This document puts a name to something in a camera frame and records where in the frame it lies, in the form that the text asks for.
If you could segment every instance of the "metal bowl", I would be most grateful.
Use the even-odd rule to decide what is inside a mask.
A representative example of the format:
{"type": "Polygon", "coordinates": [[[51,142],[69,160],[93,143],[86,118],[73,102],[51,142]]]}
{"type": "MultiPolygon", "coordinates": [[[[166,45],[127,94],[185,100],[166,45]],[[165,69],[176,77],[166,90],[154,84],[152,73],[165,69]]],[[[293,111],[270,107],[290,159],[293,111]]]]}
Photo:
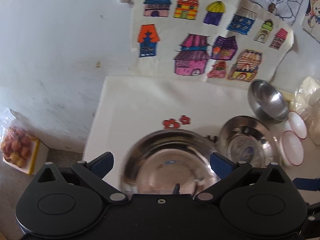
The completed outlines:
{"type": "Polygon", "coordinates": [[[236,116],[220,130],[219,153],[233,162],[246,161],[253,167],[264,168],[271,162],[279,162],[276,137],[257,119],[236,116]]]}
{"type": "Polygon", "coordinates": [[[282,122],[288,116],[288,106],[281,93],[268,82],[256,79],[248,90],[251,109],[261,120],[282,122]]]}
{"type": "Polygon", "coordinates": [[[132,194],[195,195],[219,180],[209,159],[211,141],[183,129],[166,129],[139,140],[130,150],[121,175],[121,191],[132,194]]]}

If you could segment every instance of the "blue strap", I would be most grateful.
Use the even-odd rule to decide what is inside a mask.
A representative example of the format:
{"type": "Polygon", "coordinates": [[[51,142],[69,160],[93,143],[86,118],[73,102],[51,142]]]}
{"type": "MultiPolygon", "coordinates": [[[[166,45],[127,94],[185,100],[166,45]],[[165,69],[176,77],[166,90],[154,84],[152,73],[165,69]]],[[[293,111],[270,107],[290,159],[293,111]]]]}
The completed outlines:
{"type": "Polygon", "coordinates": [[[318,191],[320,190],[320,179],[302,179],[295,178],[293,184],[297,189],[318,191]]]}

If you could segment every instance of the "white table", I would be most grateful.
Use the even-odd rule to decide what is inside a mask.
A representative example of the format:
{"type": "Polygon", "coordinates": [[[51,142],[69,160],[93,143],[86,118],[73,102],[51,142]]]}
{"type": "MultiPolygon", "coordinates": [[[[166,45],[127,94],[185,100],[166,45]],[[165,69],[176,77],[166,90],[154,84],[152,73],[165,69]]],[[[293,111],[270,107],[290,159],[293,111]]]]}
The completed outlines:
{"type": "MultiPolygon", "coordinates": [[[[178,119],[182,114],[191,117],[191,125],[181,128],[203,136],[218,135],[222,125],[236,115],[253,116],[246,90],[151,77],[107,77],[83,159],[88,162],[106,151],[112,152],[115,164],[104,180],[119,188],[130,147],[143,136],[162,129],[162,120],[178,119]]],[[[303,146],[302,165],[285,171],[291,179],[320,177],[320,147],[309,138],[303,146]]],[[[320,201],[319,192],[301,194],[306,202],[320,201]]]]}

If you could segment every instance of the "orange roof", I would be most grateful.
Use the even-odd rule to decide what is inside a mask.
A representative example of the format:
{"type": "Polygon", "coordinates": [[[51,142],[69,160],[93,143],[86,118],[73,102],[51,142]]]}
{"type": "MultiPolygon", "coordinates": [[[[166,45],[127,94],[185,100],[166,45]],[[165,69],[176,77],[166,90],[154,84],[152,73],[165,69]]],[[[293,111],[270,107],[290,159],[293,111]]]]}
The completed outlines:
{"type": "Polygon", "coordinates": [[[147,37],[147,33],[149,34],[149,38],[151,42],[158,42],[160,38],[158,36],[156,27],[154,24],[141,25],[140,32],[138,35],[138,42],[142,43],[143,40],[147,37]]]}
{"type": "Polygon", "coordinates": [[[186,3],[192,5],[199,5],[199,0],[178,0],[177,3],[186,3]]]}

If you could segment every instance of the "colorful house drawing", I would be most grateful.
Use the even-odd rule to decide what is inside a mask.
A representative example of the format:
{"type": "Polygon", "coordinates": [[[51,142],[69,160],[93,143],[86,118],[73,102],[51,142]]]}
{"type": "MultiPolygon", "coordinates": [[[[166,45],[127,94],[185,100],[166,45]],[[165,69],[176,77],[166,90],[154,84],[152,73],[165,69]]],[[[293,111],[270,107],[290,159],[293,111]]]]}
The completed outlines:
{"type": "Polygon", "coordinates": [[[275,35],[273,41],[271,42],[270,48],[279,49],[286,40],[288,32],[281,28],[275,35]]]}
{"type": "Polygon", "coordinates": [[[171,1],[170,0],[145,0],[144,16],[168,17],[171,1]]]}
{"type": "Polygon", "coordinates": [[[204,73],[209,60],[207,36],[189,34],[183,41],[181,51],[174,58],[175,73],[183,76],[197,76],[204,73]]]}
{"type": "Polygon", "coordinates": [[[258,73],[258,66],[262,60],[262,53],[255,50],[244,50],[238,57],[235,66],[230,70],[229,80],[251,82],[258,73]]]}
{"type": "Polygon", "coordinates": [[[255,12],[241,7],[234,15],[227,30],[247,35],[256,18],[257,14],[255,12]]]}
{"type": "Polygon", "coordinates": [[[225,78],[227,74],[227,64],[224,60],[212,65],[212,70],[207,74],[208,78],[225,78]]]}
{"type": "Polygon", "coordinates": [[[160,38],[154,24],[141,25],[138,35],[138,42],[140,43],[139,57],[156,56],[156,48],[159,41],[160,38]]]}
{"type": "Polygon", "coordinates": [[[254,40],[265,43],[269,37],[269,34],[272,32],[272,30],[273,30],[273,21],[271,19],[268,19],[262,24],[254,40]]]}
{"type": "Polygon", "coordinates": [[[221,1],[215,1],[207,6],[206,11],[203,22],[218,26],[222,15],[226,12],[226,6],[221,1]]]}
{"type": "Polygon", "coordinates": [[[218,36],[212,46],[211,58],[217,60],[231,60],[237,49],[238,46],[235,36],[228,38],[218,36]]]}
{"type": "Polygon", "coordinates": [[[198,7],[199,0],[178,0],[174,18],[195,20],[198,7]]]}

